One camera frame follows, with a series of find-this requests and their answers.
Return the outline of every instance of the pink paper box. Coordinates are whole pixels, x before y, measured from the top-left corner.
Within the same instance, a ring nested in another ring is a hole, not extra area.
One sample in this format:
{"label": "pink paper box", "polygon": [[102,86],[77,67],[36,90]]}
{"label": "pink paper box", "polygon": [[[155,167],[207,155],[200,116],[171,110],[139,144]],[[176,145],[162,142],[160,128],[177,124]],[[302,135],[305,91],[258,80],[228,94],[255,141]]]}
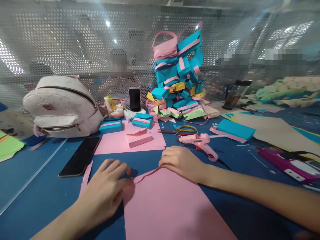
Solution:
{"label": "pink paper box", "polygon": [[137,132],[126,134],[126,138],[130,148],[153,140],[153,137],[147,128],[138,130]]}

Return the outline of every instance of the hand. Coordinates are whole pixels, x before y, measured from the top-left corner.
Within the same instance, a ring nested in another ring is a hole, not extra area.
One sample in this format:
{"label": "hand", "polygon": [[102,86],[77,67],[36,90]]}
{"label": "hand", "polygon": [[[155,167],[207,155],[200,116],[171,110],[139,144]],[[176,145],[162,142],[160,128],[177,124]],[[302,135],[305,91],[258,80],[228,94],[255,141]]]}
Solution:
{"label": "hand", "polygon": [[172,146],[162,152],[159,166],[168,168],[195,183],[205,184],[208,164],[200,161],[187,148]]}
{"label": "hand", "polygon": [[128,175],[131,174],[131,168],[127,163],[106,159],[92,177],[86,190],[71,206],[76,217],[83,220],[85,231],[89,231],[115,214],[122,201],[122,189],[133,182],[133,178],[119,180],[125,171]]}

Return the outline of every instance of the white backpack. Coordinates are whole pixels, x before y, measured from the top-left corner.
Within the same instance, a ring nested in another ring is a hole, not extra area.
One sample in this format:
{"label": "white backpack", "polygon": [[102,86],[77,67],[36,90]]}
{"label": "white backpack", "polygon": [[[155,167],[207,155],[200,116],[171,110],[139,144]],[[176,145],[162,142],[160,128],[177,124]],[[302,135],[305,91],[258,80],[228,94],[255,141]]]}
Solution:
{"label": "white backpack", "polygon": [[103,120],[90,92],[73,77],[41,78],[23,98],[23,106],[35,115],[36,125],[58,138],[89,136]]}

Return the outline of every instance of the smartphone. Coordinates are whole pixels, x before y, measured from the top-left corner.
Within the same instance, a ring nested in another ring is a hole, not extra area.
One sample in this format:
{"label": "smartphone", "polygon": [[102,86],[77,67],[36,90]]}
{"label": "smartphone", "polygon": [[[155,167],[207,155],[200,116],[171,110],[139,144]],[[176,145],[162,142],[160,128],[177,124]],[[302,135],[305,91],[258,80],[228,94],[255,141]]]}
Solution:
{"label": "smartphone", "polygon": [[130,88],[129,89],[129,101],[130,101],[130,111],[140,112],[140,89]]}
{"label": "smartphone", "polygon": [[85,138],[58,177],[82,176],[89,165],[101,138]]}

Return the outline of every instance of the scissors handle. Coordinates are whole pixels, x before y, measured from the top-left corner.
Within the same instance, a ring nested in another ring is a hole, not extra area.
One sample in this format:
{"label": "scissors handle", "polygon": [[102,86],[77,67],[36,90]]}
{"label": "scissors handle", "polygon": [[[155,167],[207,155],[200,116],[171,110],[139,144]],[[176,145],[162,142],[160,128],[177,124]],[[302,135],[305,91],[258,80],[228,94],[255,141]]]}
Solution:
{"label": "scissors handle", "polygon": [[193,127],[193,126],[189,126],[189,125],[183,125],[183,126],[181,126],[181,127],[178,127],[177,128],[177,130],[179,131],[179,132],[197,132],[198,131],[198,129],[196,129],[195,127]]}

